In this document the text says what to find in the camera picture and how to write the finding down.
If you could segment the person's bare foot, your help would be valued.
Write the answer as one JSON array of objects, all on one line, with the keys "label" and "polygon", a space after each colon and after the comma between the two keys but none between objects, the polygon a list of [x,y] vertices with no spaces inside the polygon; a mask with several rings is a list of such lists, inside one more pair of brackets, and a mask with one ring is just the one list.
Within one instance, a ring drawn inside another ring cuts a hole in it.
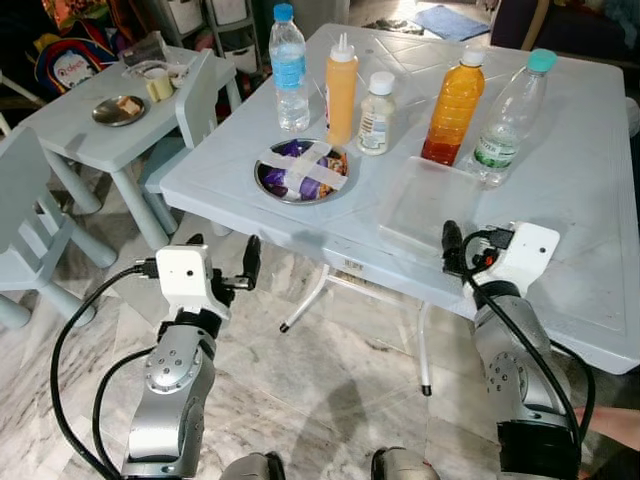
[{"label": "person's bare foot", "polygon": [[640,412],[627,408],[598,406],[591,410],[588,429],[608,436],[632,451],[640,451]]}]

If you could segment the small white-capped bottle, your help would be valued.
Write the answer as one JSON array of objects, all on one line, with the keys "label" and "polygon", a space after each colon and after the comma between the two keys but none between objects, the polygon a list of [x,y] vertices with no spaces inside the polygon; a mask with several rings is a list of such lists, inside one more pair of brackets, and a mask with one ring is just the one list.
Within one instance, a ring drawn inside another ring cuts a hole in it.
[{"label": "small white-capped bottle", "polygon": [[367,96],[361,102],[360,125],[356,134],[356,147],[365,155],[383,155],[390,147],[390,124],[396,114],[392,93],[396,77],[387,70],[371,74]]}]

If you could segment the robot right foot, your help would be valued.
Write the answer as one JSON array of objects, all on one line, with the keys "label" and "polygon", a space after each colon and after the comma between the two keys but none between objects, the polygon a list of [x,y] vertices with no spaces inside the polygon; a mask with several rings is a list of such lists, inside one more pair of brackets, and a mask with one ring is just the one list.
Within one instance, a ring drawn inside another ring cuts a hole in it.
[{"label": "robot right foot", "polygon": [[371,458],[371,480],[440,480],[420,453],[403,447],[381,448]]}]

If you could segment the dark sofa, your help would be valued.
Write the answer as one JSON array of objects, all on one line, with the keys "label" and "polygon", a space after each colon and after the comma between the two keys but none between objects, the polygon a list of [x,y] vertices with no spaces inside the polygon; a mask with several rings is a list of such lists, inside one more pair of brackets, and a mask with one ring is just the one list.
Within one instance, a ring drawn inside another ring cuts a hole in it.
[{"label": "dark sofa", "polygon": [[547,49],[570,58],[639,68],[621,23],[603,14],[557,6],[553,0],[499,0],[490,44],[525,51]]}]

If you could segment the clear plastic container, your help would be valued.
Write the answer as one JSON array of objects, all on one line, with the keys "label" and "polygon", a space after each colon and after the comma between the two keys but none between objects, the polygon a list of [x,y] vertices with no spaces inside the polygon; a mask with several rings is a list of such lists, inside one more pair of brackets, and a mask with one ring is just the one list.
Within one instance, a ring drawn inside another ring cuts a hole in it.
[{"label": "clear plastic container", "polygon": [[120,52],[125,76],[143,78],[147,72],[163,69],[170,76],[182,77],[189,65],[183,49],[166,44],[159,31],[148,33],[141,41]]}]

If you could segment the orange juice bottle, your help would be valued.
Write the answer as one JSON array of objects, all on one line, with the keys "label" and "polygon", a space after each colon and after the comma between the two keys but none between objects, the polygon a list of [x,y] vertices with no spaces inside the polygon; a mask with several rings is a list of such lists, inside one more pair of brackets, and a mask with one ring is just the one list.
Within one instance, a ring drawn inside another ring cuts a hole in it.
[{"label": "orange juice bottle", "polygon": [[485,58],[484,49],[468,47],[460,64],[445,73],[428,136],[421,147],[422,159],[447,166],[454,164],[485,90]]}]

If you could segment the orange squeeze bottle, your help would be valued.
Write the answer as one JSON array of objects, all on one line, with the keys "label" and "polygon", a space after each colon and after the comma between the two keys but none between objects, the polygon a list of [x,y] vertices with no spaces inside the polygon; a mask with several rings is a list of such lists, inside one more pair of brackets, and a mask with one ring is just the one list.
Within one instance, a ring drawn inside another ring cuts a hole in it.
[{"label": "orange squeeze bottle", "polygon": [[342,146],[351,140],[355,115],[358,58],[347,33],[340,33],[330,49],[325,69],[326,142]]}]

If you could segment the large pale blue plastic table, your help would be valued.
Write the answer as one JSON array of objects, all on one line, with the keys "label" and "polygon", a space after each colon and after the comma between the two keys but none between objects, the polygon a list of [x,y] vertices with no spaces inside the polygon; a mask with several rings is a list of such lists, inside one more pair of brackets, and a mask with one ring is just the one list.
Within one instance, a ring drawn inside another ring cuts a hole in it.
[{"label": "large pale blue plastic table", "polygon": [[[474,307],[462,300],[460,280],[443,273],[438,255],[413,261],[378,233],[380,202],[404,161],[420,151],[443,76],[465,47],[325,24],[307,41],[310,138],[326,133],[324,64],[342,35],[355,46],[361,76],[380,70],[396,76],[398,122],[387,154],[352,152],[351,179],[320,204],[289,205],[266,195],[255,177],[257,159],[289,136],[276,120],[273,84],[265,84],[160,179],[161,192],[174,209],[468,316]],[[640,298],[621,69],[559,59],[538,120],[506,183],[481,197],[474,225],[530,221],[557,230],[549,268],[527,297],[550,337],[596,369],[625,374],[640,361]]]}]

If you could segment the taped steel bowl with packets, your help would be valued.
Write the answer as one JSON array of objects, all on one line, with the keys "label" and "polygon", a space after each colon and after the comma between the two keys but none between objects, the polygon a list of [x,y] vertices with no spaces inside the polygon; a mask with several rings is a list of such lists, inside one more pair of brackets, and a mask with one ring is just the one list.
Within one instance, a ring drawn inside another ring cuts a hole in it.
[{"label": "taped steel bowl with packets", "polygon": [[346,186],[349,156],[320,140],[282,141],[257,157],[253,179],[284,204],[316,204]]}]

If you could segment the blue floor mat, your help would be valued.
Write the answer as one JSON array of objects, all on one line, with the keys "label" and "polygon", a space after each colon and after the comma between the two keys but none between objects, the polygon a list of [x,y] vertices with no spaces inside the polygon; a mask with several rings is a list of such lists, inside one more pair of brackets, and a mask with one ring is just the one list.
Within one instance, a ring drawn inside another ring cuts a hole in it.
[{"label": "blue floor mat", "polygon": [[448,6],[431,6],[413,15],[412,22],[443,40],[462,42],[490,32],[488,24],[453,12]]}]

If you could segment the clear bottle with teal cap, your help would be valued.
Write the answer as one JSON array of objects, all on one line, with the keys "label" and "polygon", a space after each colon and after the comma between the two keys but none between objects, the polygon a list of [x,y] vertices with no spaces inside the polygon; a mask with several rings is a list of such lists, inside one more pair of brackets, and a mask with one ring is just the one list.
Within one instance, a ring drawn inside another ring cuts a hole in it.
[{"label": "clear bottle with teal cap", "polygon": [[506,180],[522,143],[529,137],[547,91],[547,74],[557,63],[556,52],[536,49],[524,68],[513,74],[486,115],[474,147],[472,173],[484,189]]}]

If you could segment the small pale blue kids table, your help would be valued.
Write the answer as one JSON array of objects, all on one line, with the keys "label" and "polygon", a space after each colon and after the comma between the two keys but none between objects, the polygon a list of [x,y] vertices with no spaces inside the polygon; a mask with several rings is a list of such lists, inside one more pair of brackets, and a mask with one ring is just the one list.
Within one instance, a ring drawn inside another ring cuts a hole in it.
[{"label": "small pale blue kids table", "polygon": [[131,165],[147,148],[178,127],[175,100],[148,102],[146,113],[137,122],[123,127],[100,125],[92,119],[92,110],[100,102],[120,95],[147,99],[145,81],[129,73],[123,61],[77,84],[28,116],[22,125],[40,138],[46,159],[56,172],[64,172],[67,165],[63,160],[70,159],[108,173],[122,193],[142,237],[157,250],[168,244],[169,233],[145,200],[140,184],[131,174]]}]

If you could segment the blue-capped water bottle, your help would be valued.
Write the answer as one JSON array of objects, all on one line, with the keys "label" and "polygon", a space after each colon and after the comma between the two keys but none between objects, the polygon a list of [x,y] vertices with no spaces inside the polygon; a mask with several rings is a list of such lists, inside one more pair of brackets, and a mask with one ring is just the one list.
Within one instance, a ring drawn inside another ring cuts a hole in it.
[{"label": "blue-capped water bottle", "polygon": [[269,56],[276,90],[276,118],[283,131],[305,131],[310,123],[305,37],[294,23],[291,4],[276,4],[271,13],[275,23],[270,28]]}]

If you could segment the colourful kids backpack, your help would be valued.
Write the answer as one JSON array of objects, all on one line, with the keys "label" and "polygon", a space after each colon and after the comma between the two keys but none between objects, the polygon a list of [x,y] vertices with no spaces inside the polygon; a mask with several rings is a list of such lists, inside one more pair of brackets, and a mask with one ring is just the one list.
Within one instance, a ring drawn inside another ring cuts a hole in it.
[{"label": "colourful kids backpack", "polygon": [[81,19],[60,33],[42,33],[32,42],[28,58],[35,81],[61,96],[115,64],[120,52],[132,44],[105,20]]}]

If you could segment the clear plastic tray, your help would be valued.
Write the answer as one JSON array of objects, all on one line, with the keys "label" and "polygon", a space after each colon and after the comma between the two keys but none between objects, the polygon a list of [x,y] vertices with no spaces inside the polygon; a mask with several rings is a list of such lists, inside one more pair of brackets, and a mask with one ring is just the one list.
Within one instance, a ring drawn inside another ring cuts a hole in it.
[{"label": "clear plastic tray", "polygon": [[422,157],[408,157],[392,175],[378,210],[378,236],[390,250],[419,262],[442,257],[447,221],[472,230],[485,191],[475,174]]}]

